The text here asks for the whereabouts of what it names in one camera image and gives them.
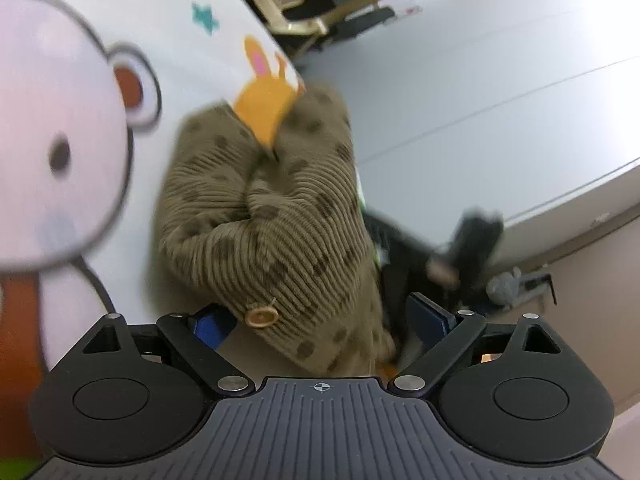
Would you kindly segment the grey metal door hardware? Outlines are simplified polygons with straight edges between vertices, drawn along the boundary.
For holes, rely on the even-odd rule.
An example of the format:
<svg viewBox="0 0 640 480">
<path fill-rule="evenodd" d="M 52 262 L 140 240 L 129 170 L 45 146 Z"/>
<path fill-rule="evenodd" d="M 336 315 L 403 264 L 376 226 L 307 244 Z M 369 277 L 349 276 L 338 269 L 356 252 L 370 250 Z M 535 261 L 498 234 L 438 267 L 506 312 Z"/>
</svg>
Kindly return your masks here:
<svg viewBox="0 0 640 480">
<path fill-rule="evenodd" d="M 551 292 L 556 304 L 556 295 L 552 275 L 546 270 L 523 274 L 517 266 L 494 276 L 486 285 L 485 292 L 489 300 L 499 307 L 515 308 L 521 304 Z"/>
</svg>

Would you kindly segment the brown dotted corduroy garment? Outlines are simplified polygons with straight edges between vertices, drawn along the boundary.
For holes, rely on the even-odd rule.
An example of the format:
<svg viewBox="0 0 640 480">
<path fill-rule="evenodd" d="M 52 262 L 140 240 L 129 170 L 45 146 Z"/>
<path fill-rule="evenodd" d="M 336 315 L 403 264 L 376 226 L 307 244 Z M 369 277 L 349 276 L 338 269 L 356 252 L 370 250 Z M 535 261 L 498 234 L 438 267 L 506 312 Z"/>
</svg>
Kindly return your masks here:
<svg viewBox="0 0 640 480">
<path fill-rule="evenodd" d="M 155 244 L 186 287 L 309 374 L 368 376 L 395 356 L 348 111 L 330 88 L 295 99 L 272 148 L 227 105 L 186 118 Z"/>
</svg>

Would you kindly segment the cartoon animal print bedsheet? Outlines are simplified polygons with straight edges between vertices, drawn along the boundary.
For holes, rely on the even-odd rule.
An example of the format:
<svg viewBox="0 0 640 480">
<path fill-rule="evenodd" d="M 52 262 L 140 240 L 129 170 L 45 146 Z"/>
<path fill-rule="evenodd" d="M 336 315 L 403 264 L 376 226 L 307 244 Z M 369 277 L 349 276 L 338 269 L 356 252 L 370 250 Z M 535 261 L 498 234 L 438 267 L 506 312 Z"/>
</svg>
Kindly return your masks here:
<svg viewBox="0 0 640 480">
<path fill-rule="evenodd" d="M 229 105 L 269 142 L 303 89 L 244 0 L 1 0 L 1 473 L 41 450 L 44 374 L 145 288 L 180 122 Z"/>
</svg>

